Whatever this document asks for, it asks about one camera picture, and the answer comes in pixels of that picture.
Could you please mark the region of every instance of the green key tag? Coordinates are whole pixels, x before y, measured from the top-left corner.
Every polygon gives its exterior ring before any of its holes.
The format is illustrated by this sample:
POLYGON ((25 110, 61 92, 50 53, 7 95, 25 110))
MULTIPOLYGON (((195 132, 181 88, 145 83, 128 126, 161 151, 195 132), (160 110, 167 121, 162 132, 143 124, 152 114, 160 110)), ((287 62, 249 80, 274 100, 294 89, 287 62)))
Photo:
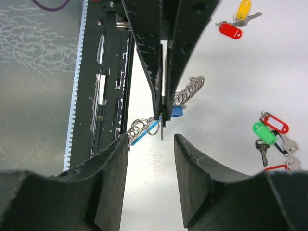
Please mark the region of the green key tag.
POLYGON ((274 145, 277 141, 276 136, 262 123, 254 124, 253 130, 268 145, 274 145))

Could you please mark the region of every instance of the cable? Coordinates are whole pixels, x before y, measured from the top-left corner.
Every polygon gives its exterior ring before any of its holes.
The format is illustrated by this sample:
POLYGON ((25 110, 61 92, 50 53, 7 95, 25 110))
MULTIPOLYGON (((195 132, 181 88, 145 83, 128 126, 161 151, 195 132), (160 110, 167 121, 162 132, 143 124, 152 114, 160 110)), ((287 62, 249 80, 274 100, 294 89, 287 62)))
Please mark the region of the cable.
POLYGON ((47 6, 43 6, 42 4, 40 4, 37 0, 31 0, 37 7, 43 9, 43 10, 46 10, 46 11, 51 11, 51 12, 54 12, 54 11, 59 11, 61 9, 63 9, 68 3, 69 3, 69 0, 65 0, 65 2, 58 6, 58 7, 55 7, 55 8, 50 8, 50 7, 47 7, 47 6))

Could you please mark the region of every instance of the white table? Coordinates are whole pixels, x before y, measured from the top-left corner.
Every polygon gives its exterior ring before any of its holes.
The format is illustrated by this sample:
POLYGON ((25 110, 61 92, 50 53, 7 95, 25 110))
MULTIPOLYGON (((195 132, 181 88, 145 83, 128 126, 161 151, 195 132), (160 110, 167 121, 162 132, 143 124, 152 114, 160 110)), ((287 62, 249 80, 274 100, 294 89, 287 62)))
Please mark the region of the white table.
MULTIPOLYGON (((295 153, 308 168, 308 3, 252 1, 250 14, 262 12, 231 39, 215 23, 232 22, 240 1, 225 0, 202 35, 183 75, 205 77, 204 87, 186 105, 180 118, 167 123, 164 141, 145 136, 129 153, 122 231, 183 230, 173 135, 184 135, 196 148, 222 164, 245 174, 263 169, 255 149, 252 126, 267 111, 289 127, 297 141, 295 153)), ((128 124, 151 117, 152 99, 135 54, 128 124)), ((268 150, 269 167, 283 164, 275 147, 268 150)))

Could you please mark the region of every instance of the yellow key tag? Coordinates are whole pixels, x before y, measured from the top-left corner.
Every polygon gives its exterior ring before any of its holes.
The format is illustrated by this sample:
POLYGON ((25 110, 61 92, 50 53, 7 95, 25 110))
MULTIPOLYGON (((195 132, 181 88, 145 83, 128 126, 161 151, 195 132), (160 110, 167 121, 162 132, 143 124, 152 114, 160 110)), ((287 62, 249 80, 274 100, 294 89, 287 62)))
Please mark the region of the yellow key tag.
POLYGON ((250 0, 241 1, 239 9, 237 10, 237 13, 236 13, 236 19, 241 20, 241 21, 245 20, 249 14, 250 7, 251 7, 250 0))

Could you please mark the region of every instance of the red object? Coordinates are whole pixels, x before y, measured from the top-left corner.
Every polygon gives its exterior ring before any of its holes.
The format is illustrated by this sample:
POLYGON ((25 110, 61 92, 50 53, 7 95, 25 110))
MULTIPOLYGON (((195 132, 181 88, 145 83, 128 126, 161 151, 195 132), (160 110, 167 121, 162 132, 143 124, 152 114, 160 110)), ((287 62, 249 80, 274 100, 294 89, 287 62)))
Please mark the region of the red object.
POLYGON ((228 23, 223 23, 219 27, 221 34, 229 36, 233 39, 239 39, 242 36, 242 31, 239 28, 236 28, 228 23))
POLYGON ((285 134, 289 131, 289 126, 286 123, 282 122, 280 119, 274 117, 271 114, 265 114, 261 122, 262 124, 271 127, 281 134, 285 134))
POLYGON ((263 171, 275 170, 275 169, 278 169, 278 168, 285 168, 285 170, 288 170, 287 165, 277 165, 277 166, 273 166, 273 167, 267 167, 263 171))

